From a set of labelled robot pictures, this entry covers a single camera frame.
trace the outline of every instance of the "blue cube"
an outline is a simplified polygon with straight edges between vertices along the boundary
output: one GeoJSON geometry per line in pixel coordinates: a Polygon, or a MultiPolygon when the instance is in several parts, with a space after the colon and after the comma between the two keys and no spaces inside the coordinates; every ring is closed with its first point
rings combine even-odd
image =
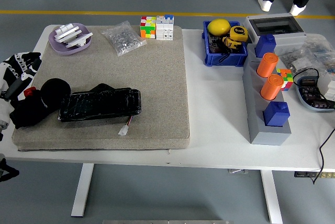
{"type": "Polygon", "coordinates": [[[263,115],[266,126],[283,126],[289,117],[288,105],[286,102],[271,101],[263,115]]]}
{"type": "Polygon", "coordinates": [[[276,48],[276,40],[272,34],[261,35],[255,47],[256,57],[262,58],[265,53],[273,53],[276,48]]]}

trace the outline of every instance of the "electric socket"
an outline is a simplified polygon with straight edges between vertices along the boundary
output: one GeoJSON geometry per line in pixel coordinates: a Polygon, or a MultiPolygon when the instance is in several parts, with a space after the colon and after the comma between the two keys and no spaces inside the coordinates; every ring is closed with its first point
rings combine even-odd
{"type": "Polygon", "coordinates": [[[318,172],[294,172],[296,178],[315,178],[318,172]]]}
{"type": "MultiPolygon", "coordinates": [[[[294,172],[296,178],[315,178],[318,172],[294,172]]],[[[322,172],[319,178],[335,178],[335,173],[322,172]]]]}

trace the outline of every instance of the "wire connector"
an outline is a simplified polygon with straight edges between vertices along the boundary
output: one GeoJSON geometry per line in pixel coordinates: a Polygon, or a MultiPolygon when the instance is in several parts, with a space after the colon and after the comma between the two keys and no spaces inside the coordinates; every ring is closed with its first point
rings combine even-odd
{"type": "Polygon", "coordinates": [[[119,131],[119,135],[125,136],[128,132],[128,128],[129,128],[129,126],[127,126],[127,125],[122,126],[121,130],[119,131]]]}

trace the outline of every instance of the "floor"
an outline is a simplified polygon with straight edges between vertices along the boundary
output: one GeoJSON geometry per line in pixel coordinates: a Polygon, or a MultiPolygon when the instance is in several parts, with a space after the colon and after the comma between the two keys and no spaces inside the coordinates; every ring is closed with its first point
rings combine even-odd
{"type": "MultiPolygon", "coordinates": [[[[286,13],[291,5],[292,0],[275,0],[269,13],[286,13]]],[[[128,20],[136,25],[140,16],[156,14],[174,14],[177,26],[201,29],[204,20],[224,17],[242,23],[246,16],[263,12],[257,0],[1,0],[0,60],[32,51],[50,24],[128,20]]],[[[333,0],[310,0],[297,21],[305,32],[322,34],[335,47],[334,15],[333,0]]],[[[85,215],[73,218],[80,164],[8,164],[20,175],[0,184],[0,222],[5,224],[98,224],[112,219],[269,223],[259,171],[232,175],[219,169],[95,165],[85,215]]],[[[334,180],[319,179],[313,185],[282,171],[274,172],[274,180],[284,224],[333,223],[334,180]]]]}

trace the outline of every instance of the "rubik's cube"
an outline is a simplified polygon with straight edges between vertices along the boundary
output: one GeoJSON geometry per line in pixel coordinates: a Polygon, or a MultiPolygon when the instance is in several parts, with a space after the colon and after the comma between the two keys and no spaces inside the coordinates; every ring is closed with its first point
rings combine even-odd
{"type": "Polygon", "coordinates": [[[281,90],[282,91],[288,91],[288,89],[293,84],[293,77],[292,77],[291,70],[288,70],[288,69],[277,69],[277,74],[279,76],[282,76],[282,78],[284,79],[284,84],[283,84],[281,90]]]}
{"type": "Polygon", "coordinates": [[[173,40],[173,24],[173,15],[157,16],[156,39],[173,40]]]}
{"type": "Polygon", "coordinates": [[[156,38],[156,17],[142,16],[140,30],[141,37],[156,38]]]}

